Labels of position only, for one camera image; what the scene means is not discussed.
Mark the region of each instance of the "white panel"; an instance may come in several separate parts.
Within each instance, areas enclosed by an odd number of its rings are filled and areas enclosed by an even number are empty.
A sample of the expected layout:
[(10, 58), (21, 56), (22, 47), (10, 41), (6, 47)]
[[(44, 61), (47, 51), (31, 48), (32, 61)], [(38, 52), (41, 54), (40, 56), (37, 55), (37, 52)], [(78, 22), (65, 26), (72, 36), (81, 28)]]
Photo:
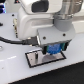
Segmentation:
[[(0, 27), (0, 36), (11, 40), (18, 40), (15, 37), (13, 29), (13, 19), (16, 18), (17, 15), (15, 14), (14, 17), (11, 15), (12, 14), (0, 15), (0, 22), (4, 24), (3, 27)], [(3, 47), (3, 51), (0, 51), (0, 84), (11, 83), (84, 61), (84, 34), (78, 34), (72, 40), (68, 50), (64, 52), (67, 57), (66, 60), (32, 69), (28, 66), (25, 53), (39, 48), (26, 45), (12, 45), (3, 42), (0, 42), (0, 46)]]

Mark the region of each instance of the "metal bracket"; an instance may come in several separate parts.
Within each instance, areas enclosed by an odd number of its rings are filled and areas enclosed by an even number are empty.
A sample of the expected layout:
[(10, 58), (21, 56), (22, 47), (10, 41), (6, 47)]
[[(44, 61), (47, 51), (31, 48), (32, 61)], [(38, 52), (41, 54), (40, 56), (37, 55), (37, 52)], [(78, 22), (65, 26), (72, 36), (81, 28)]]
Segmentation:
[(43, 55), (42, 51), (28, 52), (25, 55), (30, 68), (66, 59), (62, 51), (54, 55), (50, 55), (48, 53)]

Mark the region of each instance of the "blue object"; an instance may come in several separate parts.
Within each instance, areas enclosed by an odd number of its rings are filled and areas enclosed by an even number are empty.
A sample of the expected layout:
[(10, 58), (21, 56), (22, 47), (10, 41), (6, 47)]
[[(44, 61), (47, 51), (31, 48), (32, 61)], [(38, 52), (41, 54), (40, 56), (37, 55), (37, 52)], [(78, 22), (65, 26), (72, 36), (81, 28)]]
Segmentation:
[(47, 48), (47, 52), (50, 54), (57, 54), (61, 51), (61, 46), (60, 44), (55, 44), (55, 45), (49, 45)]

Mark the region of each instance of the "wire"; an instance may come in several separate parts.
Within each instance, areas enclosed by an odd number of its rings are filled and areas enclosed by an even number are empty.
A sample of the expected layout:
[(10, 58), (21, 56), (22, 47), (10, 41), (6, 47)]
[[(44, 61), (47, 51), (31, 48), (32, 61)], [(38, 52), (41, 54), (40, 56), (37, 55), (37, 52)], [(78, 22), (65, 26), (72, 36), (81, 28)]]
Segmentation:
[(22, 41), (11, 41), (11, 40), (5, 39), (3, 37), (0, 37), (0, 41), (3, 41), (5, 43), (10, 43), (10, 44), (22, 44)]
[(32, 46), (36, 46), (38, 45), (38, 41), (37, 41), (37, 37), (31, 37), (30, 39), (27, 40), (22, 40), (22, 41), (11, 41), (8, 39), (5, 39), (3, 37), (0, 37), (0, 41), (3, 41), (5, 43), (10, 43), (10, 44), (22, 44), (22, 45), (32, 45)]

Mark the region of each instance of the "white table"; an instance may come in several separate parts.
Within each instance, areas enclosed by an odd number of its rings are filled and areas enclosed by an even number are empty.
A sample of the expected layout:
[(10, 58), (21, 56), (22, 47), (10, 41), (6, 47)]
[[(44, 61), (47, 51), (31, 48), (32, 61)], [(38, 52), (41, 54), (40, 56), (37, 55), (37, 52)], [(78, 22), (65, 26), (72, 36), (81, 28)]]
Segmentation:
[[(13, 30), (13, 18), (15, 17), (16, 14), (14, 17), (11, 14), (0, 15), (0, 22), (4, 23), (4, 26), (0, 27), (0, 36), (18, 40)], [(77, 34), (70, 43), (67, 51), (64, 52), (67, 59), (35, 68), (29, 68), (25, 53), (36, 47), (11, 45), (3, 42), (0, 42), (0, 46), (3, 47), (3, 50), (0, 51), (0, 84), (11, 83), (84, 61), (84, 34)]]

